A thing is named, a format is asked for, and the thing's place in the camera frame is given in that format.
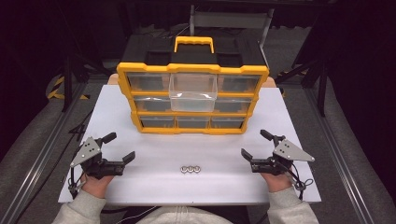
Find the person's right hand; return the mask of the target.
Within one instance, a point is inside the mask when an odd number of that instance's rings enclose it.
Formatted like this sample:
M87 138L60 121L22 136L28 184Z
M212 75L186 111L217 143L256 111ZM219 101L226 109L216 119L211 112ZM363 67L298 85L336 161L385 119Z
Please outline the person's right hand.
M261 176L267 183L270 192L279 192L292 186L290 179L286 175L272 175L261 173Z

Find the yellow black organizer cabinet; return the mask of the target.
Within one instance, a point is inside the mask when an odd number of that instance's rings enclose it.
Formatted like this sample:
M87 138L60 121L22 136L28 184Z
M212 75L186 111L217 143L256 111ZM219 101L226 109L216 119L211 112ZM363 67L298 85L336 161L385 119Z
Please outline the yellow black organizer cabinet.
M267 62L256 40L208 36L177 36L165 39L133 35L117 66L117 72L120 90L128 103L131 99L127 84L129 73L258 75L261 77L261 87L269 76ZM240 133L244 133L247 126L248 120Z

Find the grey metal folding chair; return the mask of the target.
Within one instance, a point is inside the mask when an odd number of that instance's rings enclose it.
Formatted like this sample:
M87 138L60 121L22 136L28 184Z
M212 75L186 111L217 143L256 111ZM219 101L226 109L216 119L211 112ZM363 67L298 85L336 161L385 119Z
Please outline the grey metal folding chair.
M262 37L259 44L263 48L274 12L273 8L264 13L204 12L191 5L190 35L195 35L196 27L261 29Z

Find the aluminium floor rail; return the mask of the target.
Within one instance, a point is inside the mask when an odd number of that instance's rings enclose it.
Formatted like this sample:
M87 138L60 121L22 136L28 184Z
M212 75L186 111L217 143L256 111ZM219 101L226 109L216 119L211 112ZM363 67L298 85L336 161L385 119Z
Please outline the aluminium floor rail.
M60 117L56 120L54 127L51 129L44 146L40 149L38 155L35 157L35 162L32 164L27 172L27 175L23 179L23 182L19 186L18 192L16 193L12 203L8 207L5 215L0 219L0 224L15 224L17 217L21 214L23 207L27 204L29 196L31 195L35 184L41 176L50 154L52 153L53 146L59 138L60 132L64 127L67 119L77 103L80 95L84 92L86 83L80 83L76 85L76 88L72 91L72 95L65 99L69 100L70 103L66 110L60 114Z
M308 103L310 104L312 110L315 113L315 117L318 121L320 129L323 131L325 138L330 146L330 154L333 163L336 167L338 174L341 177L343 185L346 189L349 200L358 216L361 224L375 224L373 217L361 195L356 181L347 167L347 162L345 161L341 148L339 147L332 129L325 117L322 117L317 106L317 98L313 90L304 89L305 96Z

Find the person's left hand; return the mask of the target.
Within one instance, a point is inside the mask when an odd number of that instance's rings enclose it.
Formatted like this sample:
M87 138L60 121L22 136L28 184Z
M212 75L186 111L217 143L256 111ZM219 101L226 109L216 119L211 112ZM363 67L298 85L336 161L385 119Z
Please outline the person's left hand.
M84 182L82 189L92 196L104 199L106 196L106 190L109 183L113 180L113 176L104 176L101 179L97 179L94 176L83 175L81 180Z

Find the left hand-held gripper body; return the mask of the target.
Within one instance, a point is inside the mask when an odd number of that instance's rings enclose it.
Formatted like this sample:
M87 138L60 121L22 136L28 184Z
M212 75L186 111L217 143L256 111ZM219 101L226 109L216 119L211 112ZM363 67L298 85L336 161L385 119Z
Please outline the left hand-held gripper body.
M78 148L77 154L70 163L70 168L81 166L88 176L101 179L109 175L123 175L123 161L108 161L102 157L102 138L88 137Z

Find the clear plastic drawer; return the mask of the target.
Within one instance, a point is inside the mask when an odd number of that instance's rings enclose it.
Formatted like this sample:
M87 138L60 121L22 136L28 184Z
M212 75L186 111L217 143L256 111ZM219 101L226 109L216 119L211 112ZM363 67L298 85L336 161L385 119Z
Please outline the clear plastic drawer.
M175 73L170 77L171 109L181 112L212 112L218 97L217 76Z

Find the person's grey hoodie torso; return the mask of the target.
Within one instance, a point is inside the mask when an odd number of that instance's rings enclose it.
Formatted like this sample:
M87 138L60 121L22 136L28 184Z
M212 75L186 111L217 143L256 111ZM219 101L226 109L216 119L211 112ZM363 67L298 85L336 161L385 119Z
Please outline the person's grey hoodie torso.
M230 220L189 206L163 206L142 217L136 224L233 224Z

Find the set of closed small bins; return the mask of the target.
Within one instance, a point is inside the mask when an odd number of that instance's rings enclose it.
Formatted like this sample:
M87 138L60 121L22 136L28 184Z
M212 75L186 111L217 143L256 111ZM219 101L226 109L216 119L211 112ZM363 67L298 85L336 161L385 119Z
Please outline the set of closed small bins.
M212 112L171 109L170 73L127 75L131 117L139 131L149 133L240 133L258 100L258 75L217 75L218 97Z

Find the black metal stand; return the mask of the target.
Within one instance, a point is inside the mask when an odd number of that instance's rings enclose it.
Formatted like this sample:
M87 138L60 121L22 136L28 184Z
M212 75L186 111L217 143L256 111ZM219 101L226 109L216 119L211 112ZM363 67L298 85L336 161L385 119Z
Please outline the black metal stand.
M85 83L89 79L85 64L100 68L102 60L93 37L90 23L92 0L57 0L60 12L60 38L64 59L64 108L73 102L72 80Z
M325 95L327 88L328 78L328 67L327 58L322 52L316 56L312 56L306 63L293 68L289 72L280 72L275 78L275 83L280 84L287 79L301 74L303 71L306 72L304 78L301 81L301 85L305 89L311 89L316 82L318 82L318 97L317 97L317 108L319 114L324 117L324 105Z

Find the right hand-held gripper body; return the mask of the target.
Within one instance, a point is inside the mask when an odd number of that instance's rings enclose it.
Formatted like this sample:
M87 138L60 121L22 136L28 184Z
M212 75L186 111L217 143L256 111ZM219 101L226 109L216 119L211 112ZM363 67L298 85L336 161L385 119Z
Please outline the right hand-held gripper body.
M284 135L274 135L274 150L267 159L254 159L250 162L253 173L281 175L290 172L294 161L314 161L315 158L289 141Z

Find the yellow black hazard tape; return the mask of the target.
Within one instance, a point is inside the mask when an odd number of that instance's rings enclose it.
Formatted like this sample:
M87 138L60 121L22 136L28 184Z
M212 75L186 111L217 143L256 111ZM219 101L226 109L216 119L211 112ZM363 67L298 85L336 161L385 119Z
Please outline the yellow black hazard tape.
M54 83L54 86L52 87L52 89L50 90L47 98L48 99L52 99L52 98L56 98L56 99L65 99L65 95L63 93L59 93L58 90L60 89L61 85L64 83L64 77L63 76L59 76L57 78L57 80Z

